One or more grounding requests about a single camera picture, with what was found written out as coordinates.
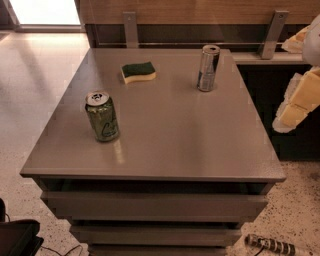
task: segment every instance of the silver can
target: silver can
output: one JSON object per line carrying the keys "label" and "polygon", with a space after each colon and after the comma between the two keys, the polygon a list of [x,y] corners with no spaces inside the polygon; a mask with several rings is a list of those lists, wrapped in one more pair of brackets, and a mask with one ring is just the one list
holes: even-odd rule
{"label": "silver can", "polygon": [[220,48],[216,45],[205,45],[202,48],[201,63],[197,87],[200,91],[209,92],[214,88],[214,78],[218,66]]}

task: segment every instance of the drawer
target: drawer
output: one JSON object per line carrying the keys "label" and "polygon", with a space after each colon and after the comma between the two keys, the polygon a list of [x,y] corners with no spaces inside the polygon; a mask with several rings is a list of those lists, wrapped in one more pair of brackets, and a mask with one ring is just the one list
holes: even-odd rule
{"label": "drawer", "polygon": [[266,206],[263,196],[44,192],[58,218],[108,221],[253,221]]}
{"label": "drawer", "polygon": [[92,256],[225,256],[225,249],[161,246],[89,246]]}
{"label": "drawer", "polygon": [[240,230],[214,224],[110,223],[104,226],[72,226],[71,233],[87,244],[148,246],[221,246],[233,245]]}

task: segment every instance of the floor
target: floor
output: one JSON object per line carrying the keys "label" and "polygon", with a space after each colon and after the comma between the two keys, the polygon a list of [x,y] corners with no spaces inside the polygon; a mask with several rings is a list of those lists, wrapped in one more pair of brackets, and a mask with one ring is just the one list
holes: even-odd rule
{"label": "floor", "polygon": [[[85,34],[11,32],[0,41],[0,197],[11,220],[38,220],[43,246],[60,254],[79,243],[69,233],[69,224],[57,220],[39,199],[37,185],[19,172],[88,48]],[[242,238],[227,249],[227,255],[251,256],[259,251],[245,246],[247,234],[320,253],[320,162],[281,164],[287,180],[271,190],[266,209],[242,227]],[[69,255],[88,255],[86,245],[81,246]],[[37,254],[51,255],[57,254],[46,249]]]}

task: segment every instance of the soda can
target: soda can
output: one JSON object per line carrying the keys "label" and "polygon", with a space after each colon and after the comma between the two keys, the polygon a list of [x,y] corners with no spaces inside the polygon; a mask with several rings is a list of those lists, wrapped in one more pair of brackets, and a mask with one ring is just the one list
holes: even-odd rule
{"label": "soda can", "polygon": [[119,136],[116,112],[107,92],[89,92],[85,109],[98,141],[110,141]]}
{"label": "soda can", "polygon": [[205,45],[202,48],[201,63],[197,87],[200,91],[209,92],[214,88],[214,78],[218,66],[220,48],[216,45]]}

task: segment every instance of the green scouring pad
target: green scouring pad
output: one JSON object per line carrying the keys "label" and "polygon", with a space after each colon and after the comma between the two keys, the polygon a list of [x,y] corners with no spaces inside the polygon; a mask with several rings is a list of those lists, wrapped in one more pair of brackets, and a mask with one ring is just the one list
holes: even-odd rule
{"label": "green scouring pad", "polygon": [[156,77],[156,70],[150,61],[125,65],[121,68],[121,71],[126,84],[136,81],[148,81]]}

